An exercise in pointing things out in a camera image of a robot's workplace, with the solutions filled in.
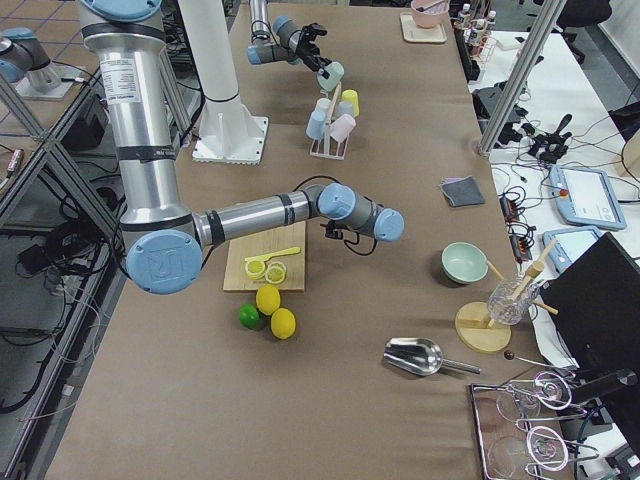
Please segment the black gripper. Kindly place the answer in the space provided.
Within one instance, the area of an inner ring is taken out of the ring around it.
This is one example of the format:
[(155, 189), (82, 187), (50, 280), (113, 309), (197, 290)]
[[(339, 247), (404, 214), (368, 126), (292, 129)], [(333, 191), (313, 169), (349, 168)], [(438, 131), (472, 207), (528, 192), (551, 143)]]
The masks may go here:
[(296, 56), (310, 69), (318, 70), (319, 81), (328, 81), (331, 77), (331, 70), (328, 66), (330, 61), (321, 56), (321, 51), (315, 40), (318, 36), (326, 36), (327, 29), (319, 23), (305, 25), (300, 30), (295, 49)]

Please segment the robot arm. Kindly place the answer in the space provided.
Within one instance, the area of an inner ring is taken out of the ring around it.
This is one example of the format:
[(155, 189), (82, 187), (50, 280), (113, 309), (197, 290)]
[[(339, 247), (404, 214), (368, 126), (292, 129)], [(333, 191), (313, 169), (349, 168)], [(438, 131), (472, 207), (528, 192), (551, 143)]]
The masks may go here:
[(326, 27), (316, 22), (300, 27), (286, 15), (277, 17), (271, 23), (267, 1), (249, 1), (248, 4), (251, 18), (251, 45), (247, 47), (249, 63), (302, 62), (316, 74), (318, 83), (324, 89), (333, 89), (333, 84), (340, 81), (344, 69), (338, 62), (323, 57), (316, 44), (318, 37), (327, 35)]
[[(157, 1), (81, 1), (85, 46), (100, 61), (127, 209), (120, 221), (126, 269), (141, 289), (191, 285), (206, 246), (322, 216), (378, 241), (398, 240), (402, 215), (341, 183), (312, 185), (202, 214), (181, 201), (161, 78), (165, 34)], [(196, 158), (256, 164), (268, 121), (242, 103), (222, 5), (179, 5), (205, 99)]]

